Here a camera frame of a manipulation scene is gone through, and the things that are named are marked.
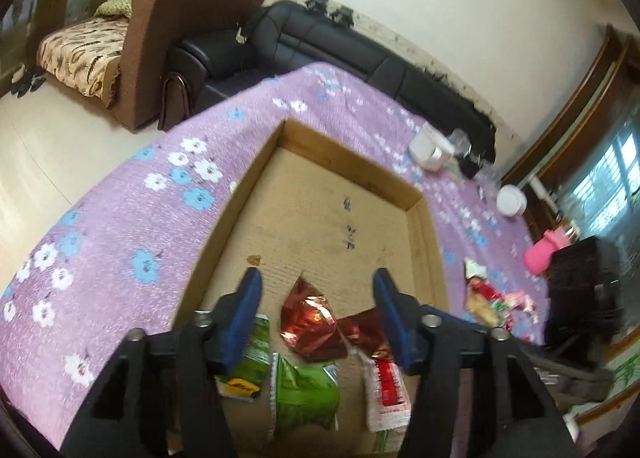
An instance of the window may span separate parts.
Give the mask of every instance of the window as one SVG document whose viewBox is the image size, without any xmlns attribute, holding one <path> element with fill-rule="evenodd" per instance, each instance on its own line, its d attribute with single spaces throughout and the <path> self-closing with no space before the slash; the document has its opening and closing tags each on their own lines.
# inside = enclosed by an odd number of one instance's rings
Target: window
<svg viewBox="0 0 640 458">
<path fill-rule="evenodd" d="M 573 190 L 582 204 L 578 221 L 583 236 L 604 235 L 632 208 L 640 189 L 637 138 L 628 130 L 619 133 L 595 167 Z"/>
</svg>

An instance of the black leather sofa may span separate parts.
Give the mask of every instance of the black leather sofa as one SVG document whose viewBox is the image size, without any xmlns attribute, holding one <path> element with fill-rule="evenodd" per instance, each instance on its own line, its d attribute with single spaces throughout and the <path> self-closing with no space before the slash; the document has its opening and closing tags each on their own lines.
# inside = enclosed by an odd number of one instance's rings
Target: black leather sofa
<svg viewBox="0 0 640 458">
<path fill-rule="evenodd" d="M 474 155 L 495 160 L 495 126 L 474 104 L 384 46 L 283 0 L 254 14 L 244 44 L 232 30 L 190 37 L 168 54 L 160 127 L 319 60 L 357 76 L 445 134 L 463 129 Z"/>
</svg>

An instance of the metal screw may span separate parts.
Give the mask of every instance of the metal screw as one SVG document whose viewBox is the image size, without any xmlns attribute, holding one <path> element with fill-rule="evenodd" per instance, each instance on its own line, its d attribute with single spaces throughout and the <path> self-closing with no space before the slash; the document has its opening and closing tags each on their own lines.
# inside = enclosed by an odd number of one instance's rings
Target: metal screw
<svg viewBox="0 0 640 458">
<path fill-rule="evenodd" d="M 198 328 L 206 328 L 211 324 L 211 310 L 196 310 L 193 324 Z"/>
<path fill-rule="evenodd" d="M 432 313 L 422 316 L 422 324 L 430 328 L 437 328 L 442 324 L 442 318 Z"/>
<path fill-rule="evenodd" d="M 146 332 L 142 328 L 133 328 L 127 332 L 127 341 L 138 342 L 146 337 Z"/>
<path fill-rule="evenodd" d="M 491 330 L 491 336 L 497 341 L 505 341 L 509 337 L 511 337 L 511 335 L 509 335 L 509 332 L 507 330 L 499 326 Z"/>
</svg>

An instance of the green pillow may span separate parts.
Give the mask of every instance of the green pillow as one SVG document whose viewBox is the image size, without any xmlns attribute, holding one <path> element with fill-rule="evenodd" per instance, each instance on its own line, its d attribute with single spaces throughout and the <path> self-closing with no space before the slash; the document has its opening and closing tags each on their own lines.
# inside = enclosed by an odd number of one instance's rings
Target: green pillow
<svg viewBox="0 0 640 458">
<path fill-rule="evenodd" d="M 131 19 L 131 0 L 113 0 L 102 3 L 95 11 L 94 17 L 124 15 Z"/>
</svg>

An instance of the tiled floor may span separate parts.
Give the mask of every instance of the tiled floor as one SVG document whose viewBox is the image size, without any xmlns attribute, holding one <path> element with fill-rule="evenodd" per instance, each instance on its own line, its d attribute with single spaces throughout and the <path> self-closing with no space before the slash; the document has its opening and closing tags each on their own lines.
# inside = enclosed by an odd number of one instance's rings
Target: tiled floor
<svg viewBox="0 0 640 458">
<path fill-rule="evenodd" d="M 0 293 L 71 205 L 161 134 L 130 133 L 55 80 L 0 98 Z"/>
</svg>

